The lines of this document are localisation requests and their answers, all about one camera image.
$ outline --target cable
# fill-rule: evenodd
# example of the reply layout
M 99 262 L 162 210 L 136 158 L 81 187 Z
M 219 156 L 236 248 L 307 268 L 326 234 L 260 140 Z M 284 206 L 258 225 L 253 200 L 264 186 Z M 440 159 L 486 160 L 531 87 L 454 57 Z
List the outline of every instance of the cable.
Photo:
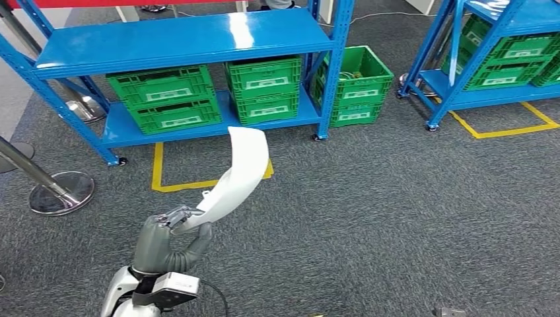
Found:
M 363 17 L 355 18 L 355 19 L 353 19 L 353 20 L 350 22 L 350 24 L 352 24 L 352 23 L 354 23 L 354 22 L 356 22 L 356 21 L 358 21 L 358 20 L 362 20 L 362 19 L 364 19 L 364 18 L 375 17 L 376 15 L 421 15 L 421 16 L 423 16 L 423 17 L 435 17 L 435 16 L 437 16 L 437 15 L 424 15 L 424 14 L 422 14 L 422 13 L 381 12 L 381 13 L 372 13 L 372 14 L 370 14 L 370 15 L 365 15 L 365 16 L 363 16 Z M 328 27 L 330 27 L 330 28 L 333 27 L 333 26 L 330 25 L 330 24 L 324 24 L 324 23 L 319 23 L 319 25 L 328 26 Z
M 222 301 L 224 302 L 224 310 L 225 310 L 225 314 L 226 314 L 225 316 L 229 317 L 229 307 L 228 307 L 227 299 L 226 299 L 226 296 L 224 295 L 224 293 L 222 293 L 222 291 L 220 291 L 220 289 L 218 287 L 214 286 L 210 282 L 206 282 L 203 279 L 200 279 L 200 283 L 203 283 L 204 285 L 208 285 L 208 286 L 212 287 L 214 289 L 214 291 L 216 291 L 220 295 L 220 297 L 222 298 Z

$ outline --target person's foot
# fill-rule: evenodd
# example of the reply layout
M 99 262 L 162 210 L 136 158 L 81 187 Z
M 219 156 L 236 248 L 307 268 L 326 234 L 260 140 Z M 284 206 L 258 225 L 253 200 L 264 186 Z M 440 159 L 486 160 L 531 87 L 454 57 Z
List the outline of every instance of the person's foot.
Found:
M 158 13 L 167 10 L 168 5 L 141 5 L 140 9 L 142 11 Z
M 292 1 L 292 4 L 289 7 L 287 7 L 286 9 L 292 9 L 292 8 L 301 8 L 301 7 L 296 5 L 296 3 L 294 1 Z M 267 6 L 267 5 L 261 6 L 260 11 L 268 11 L 268 10 L 271 10 L 269 6 Z

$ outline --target shelf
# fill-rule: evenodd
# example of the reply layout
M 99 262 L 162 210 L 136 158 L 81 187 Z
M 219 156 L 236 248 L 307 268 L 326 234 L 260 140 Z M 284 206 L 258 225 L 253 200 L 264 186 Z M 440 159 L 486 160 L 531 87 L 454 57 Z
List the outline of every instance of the shelf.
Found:
M 442 99 L 446 98 L 449 89 L 449 78 L 441 70 L 422 71 L 420 72 L 420 77 L 438 96 Z M 560 85 L 535 87 L 529 84 L 521 87 L 462 91 L 455 98 L 457 102 L 454 102 L 449 110 L 495 106 L 557 97 L 560 97 Z
M 217 96 L 222 113 L 222 123 L 154 135 L 143 135 L 122 103 L 118 102 L 112 104 L 105 123 L 102 142 L 107 147 L 112 148 L 228 134 L 228 127 L 240 127 L 241 123 L 239 122 L 235 111 L 232 107 L 230 107 L 229 92 L 219 91 Z M 320 120 L 321 119 L 319 118 L 317 111 L 315 111 L 315 107 L 309 99 L 309 96 L 305 93 L 305 90 L 301 88 L 300 105 L 297 117 L 287 120 L 262 122 L 247 126 L 254 127 L 256 129 L 275 129 L 278 127 L 293 127 L 296 125 L 314 124 L 318 123 Z
M 465 7 L 494 24 L 506 5 L 504 0 L 467 0 Z M 560 4 L 554 0 L 525 0 L 501 36 L 560 32 Z
M 331 50 L 307 9 L 271 10 L 54 31 L 35 66 L 41 79 Z

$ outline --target blue metal shelf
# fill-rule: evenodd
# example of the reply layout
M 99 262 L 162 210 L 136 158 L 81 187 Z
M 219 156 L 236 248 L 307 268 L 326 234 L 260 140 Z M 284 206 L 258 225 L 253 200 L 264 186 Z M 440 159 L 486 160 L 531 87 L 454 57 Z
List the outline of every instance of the blue metal shelf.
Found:
M 493 27 L 464 66 L 462 74 L 455 78 L 463 9 L 484 18 Z M 409 96 L 411 91 L 418 95 L 431 110 L 430 118 L 426 121 L 430 131 L 436 131 L 441 119 L 451 110 L 560 97 L 560 85 L 535 87 L 529 84 L 521 87 L 464 90 L 501 38 L 543 32 L 560 32 L 560 4 L 554 0 L 444 0 L 397 95 Z M 439 69 L 429 69 L 438 67 L 440 52 L 445 52 L 447 42 L 441 39 L 445 38 L 451 42 L 450 75 L 445 75 Z M 417 86 L 419 81 L 440 96 L 439 104 L 428 98 L 425 89 Z
M 449 78 L 440 70 L 421 71 L 420 77 L 434 90 L 440 98 L 448 95 Z M 460 110 L 484 106 L 509 104 L 512 102 L 531 101 L 560 97 L 560 85 L 535 87 L 531 84 L 521 87 L 496 88 L 461 92 L 460 98 L 451 102 L 449 110 Z
M 34 72 L 51 79 L 333 47 L 307 9 L 166 18 L 54 30 Z
M 272 10 L 200 17 L 168 18 L 55 29 L 33 0 L 17 0 L 47 38 L 36 61 L 18 52 L 0 34 L 0 57 L 16 71 L 109 164 L 121 161 L 114 147 L 209 137 L 240 126 L 229 106 L 229 93 L 218 94 L 223 123 L 156 135 L 143 135 L 123 104 L 109 105 L 88 75 L 136 71 L 239 59 L 304 54 L 302 78 L 311 78 L 330 55 L 320 114 L 302 83 L 297 117 L 251 127 L 274 129 L 316 124 L 315 138 L 326 139 L 335 100 L 354 0 L 337 0 L 327 35 L 318 24 L 320 0 L 303 9 Z M 85 88 L 65 79 L 79 76 Z M 89 95 L 108 112 L 102 137 L 68 109 L 46 79 L 57 79 Z
M 222 123 L 154 135 L 142 134 L 138 125 L 134 122 L 122 103 L 117 102 L 112 104 L 111 111 L 105 123 L 105 130 L 103 131 L 103 144 L 107 147 L 114 148 L 155 142 L 194 139 L 197 137 L 213 137 L 227 134 L 228 127 L 242 127 L 243 125 L 239 122 L 235 109 L 230 105 L 229 91 L 219 91 L 217 97 L 223 119 Z M 247 126 L 256 129 L 276 129 L 278 127 L 293 127 L 297 125 L 319 123 L 320 120 L 321 117 L 317 114 L 317 111 L 315 111 L 315 107 L 313 107 L 309 96 L 305 90 L 301 88 L 297 117 Z
M 467 0 L 465 8 L 494 24 L 498 21 L 508 1 Z M 554 0 L 526 0 L 506 28 L 502 36 L 560 32 L 560 4 Z

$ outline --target black cable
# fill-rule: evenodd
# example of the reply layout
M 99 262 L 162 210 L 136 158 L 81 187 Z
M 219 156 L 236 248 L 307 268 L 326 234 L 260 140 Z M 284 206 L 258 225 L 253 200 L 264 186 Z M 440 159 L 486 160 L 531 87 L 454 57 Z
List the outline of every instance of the black cable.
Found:
M 212 287 L 214 289 L 214 291 L 216 291 L 220 295 L 220 297 L 222 298 L 222 301 L 224 302 L 226 317 L 229 317 L 229 307 L 228 307 L 227 299 L 226 299 L 226 296 L 224 295 L 224 293 L 222 293 L 222 291 L 220 291 L 220 289 L 218 287 L 212 285 L 210 282 L 206 282 L 203 279 L 200 279 L 200 283 L 203 283 L 204 285 L 208 285 L 208 286 Z

